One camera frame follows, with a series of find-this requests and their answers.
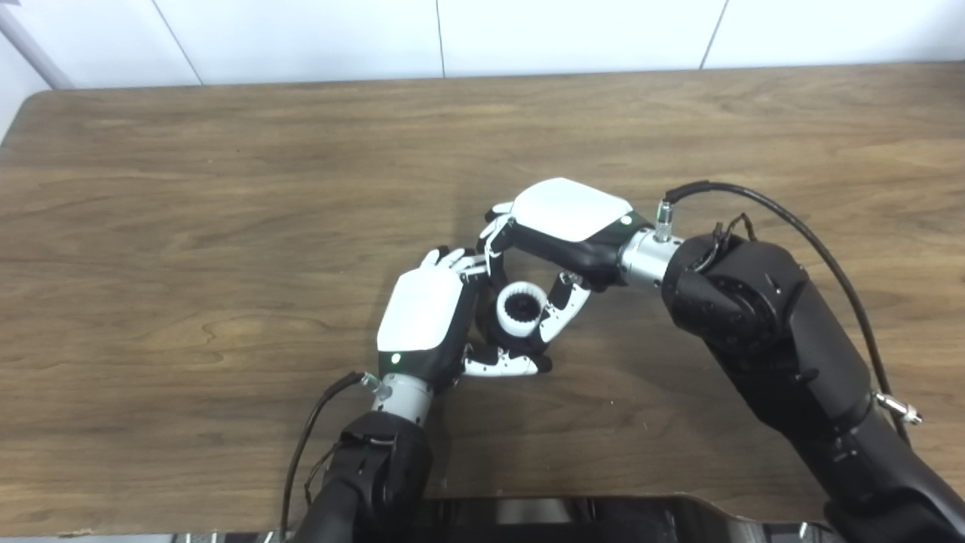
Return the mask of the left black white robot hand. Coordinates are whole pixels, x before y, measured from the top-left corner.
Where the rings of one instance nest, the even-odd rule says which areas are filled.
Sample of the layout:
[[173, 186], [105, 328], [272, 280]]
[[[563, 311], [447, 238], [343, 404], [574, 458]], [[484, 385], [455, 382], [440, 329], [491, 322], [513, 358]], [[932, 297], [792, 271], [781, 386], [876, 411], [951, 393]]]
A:
[[[376, 336], [379, 377], [420, 379], [434, 393], [448, 391], [465, 373], [527, 376], [549, 373], [544, 354], [511, 354], [487, 341], [473, 345], [469, 332], [480, 296], [489, 292], [485, 258], [473, 250], [434, 248], [402, 274], [391, 293]], [[510, 283], [512, 296], [498, 295], [496, 315], [523, 326], [535, 320], [546, 293], [537, 285]]]

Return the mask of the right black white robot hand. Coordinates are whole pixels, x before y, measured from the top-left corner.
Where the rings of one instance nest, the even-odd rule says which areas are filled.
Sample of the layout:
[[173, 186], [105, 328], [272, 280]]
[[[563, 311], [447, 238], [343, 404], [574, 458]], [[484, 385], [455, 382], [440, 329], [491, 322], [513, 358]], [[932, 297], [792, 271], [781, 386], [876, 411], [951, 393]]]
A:
[[625, 247], [638, 233], [654, 230], [627, 200], [562, 176], [535, 183], [513, 201], [495, 205], [485, 220], [476, 251], [485, 258], [497, 295], [513, 295], [504, 270], [509, 250], [562, 269], [538, 303], [534, 321], [521, 327], [509, 324], [492, 305], [487, 340], [511, 354], [527, 355], [543, 354], [593, 293], [623, 285]]

